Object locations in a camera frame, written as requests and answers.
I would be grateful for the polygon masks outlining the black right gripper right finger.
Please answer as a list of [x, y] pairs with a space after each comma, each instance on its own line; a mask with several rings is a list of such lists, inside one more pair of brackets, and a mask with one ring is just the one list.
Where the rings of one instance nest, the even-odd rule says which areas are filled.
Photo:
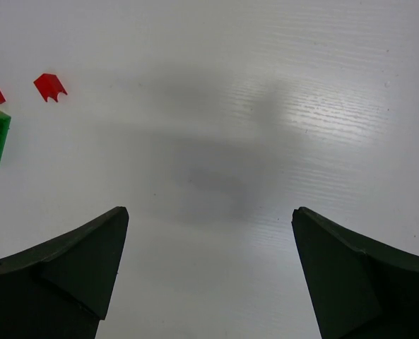
[[323, 338], [419, 338], [419, 256], [306, 207], [292, 227]]

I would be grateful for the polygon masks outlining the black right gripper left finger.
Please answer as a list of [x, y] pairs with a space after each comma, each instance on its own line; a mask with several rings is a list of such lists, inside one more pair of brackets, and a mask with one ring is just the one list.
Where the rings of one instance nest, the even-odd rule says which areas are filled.
[[105, 320], [129, 214], [116, 207], [0, 258], [0, 338], [94, 338]]

